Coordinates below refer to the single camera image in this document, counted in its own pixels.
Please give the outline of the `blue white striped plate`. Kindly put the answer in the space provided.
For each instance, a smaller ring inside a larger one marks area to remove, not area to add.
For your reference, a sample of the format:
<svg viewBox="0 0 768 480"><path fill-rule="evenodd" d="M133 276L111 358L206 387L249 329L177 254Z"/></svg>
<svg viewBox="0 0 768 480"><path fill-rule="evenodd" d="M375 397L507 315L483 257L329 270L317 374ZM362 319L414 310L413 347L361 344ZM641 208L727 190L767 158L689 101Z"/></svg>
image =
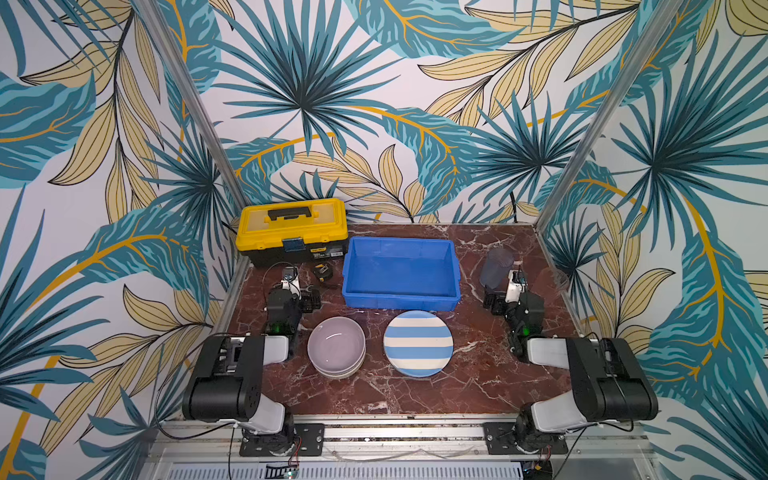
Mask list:
<svg viewBox="0 0 768 480"><path fill-rule="evenodd" d="M438 316L407 311L393 318L383 336L384 353L403 375L425 378L441 372L454 353L453 335Z"/></svg>

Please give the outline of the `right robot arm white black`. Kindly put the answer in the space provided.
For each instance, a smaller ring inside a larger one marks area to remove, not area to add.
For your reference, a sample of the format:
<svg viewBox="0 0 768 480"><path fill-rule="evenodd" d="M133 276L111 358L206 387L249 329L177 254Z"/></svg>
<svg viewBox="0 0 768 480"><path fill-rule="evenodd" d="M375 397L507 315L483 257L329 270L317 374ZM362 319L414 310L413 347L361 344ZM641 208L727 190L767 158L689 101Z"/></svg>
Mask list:
<svg viewBox="0 0 768 480"><path fill-rule="evenodd" d="M569 390L524 405L513 422L485 423L489 454L565 454L569 433L657 416L656 394L626 340L546 337L544 300L528 291L508 300L488 290L483 305L506 320L510 352L518 361L564 370L570 378Z"/></svg>

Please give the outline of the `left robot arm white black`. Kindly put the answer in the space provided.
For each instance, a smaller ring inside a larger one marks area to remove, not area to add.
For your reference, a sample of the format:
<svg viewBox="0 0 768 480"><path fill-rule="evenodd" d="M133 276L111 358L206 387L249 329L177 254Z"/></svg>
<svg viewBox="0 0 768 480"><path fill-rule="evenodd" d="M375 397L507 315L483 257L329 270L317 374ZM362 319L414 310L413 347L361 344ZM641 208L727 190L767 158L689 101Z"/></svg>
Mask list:
<svg viewBox="0 0 768 480"><path fill-rule="evenodd" d="M283 455L299 445L292 414L262 392L264 368L295 355L302 316L320 309L319 291L273 288L259 335L206 339L181 400L186 420L225 424L242 432L242 452Z"/></svg>

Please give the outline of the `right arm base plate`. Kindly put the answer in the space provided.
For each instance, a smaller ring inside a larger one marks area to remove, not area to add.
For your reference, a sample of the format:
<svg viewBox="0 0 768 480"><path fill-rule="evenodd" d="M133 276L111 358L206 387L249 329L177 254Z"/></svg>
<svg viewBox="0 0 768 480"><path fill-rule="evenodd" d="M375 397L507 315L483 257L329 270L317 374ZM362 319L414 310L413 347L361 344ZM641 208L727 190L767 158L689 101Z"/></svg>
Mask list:
<svg viewBox="0 0 768 480"><path fill-rule="evenodd" d="M540 432L512 422L486 422L482 428L490 455L561 455L568 452L563 434Z"/></svg>

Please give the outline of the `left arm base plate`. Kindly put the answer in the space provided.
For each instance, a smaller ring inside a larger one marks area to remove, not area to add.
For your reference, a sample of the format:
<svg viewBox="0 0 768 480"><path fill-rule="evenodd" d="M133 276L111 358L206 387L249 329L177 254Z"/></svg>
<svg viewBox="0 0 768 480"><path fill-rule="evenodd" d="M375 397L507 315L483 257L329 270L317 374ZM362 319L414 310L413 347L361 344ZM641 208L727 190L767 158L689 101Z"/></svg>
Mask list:
<svg viewBox="0 0 768 480"><path fill-rule="evenodd" d="M319 457L322 455L325 425L286 424L274 434L244 431L239 447L241 457Z"/></svg>

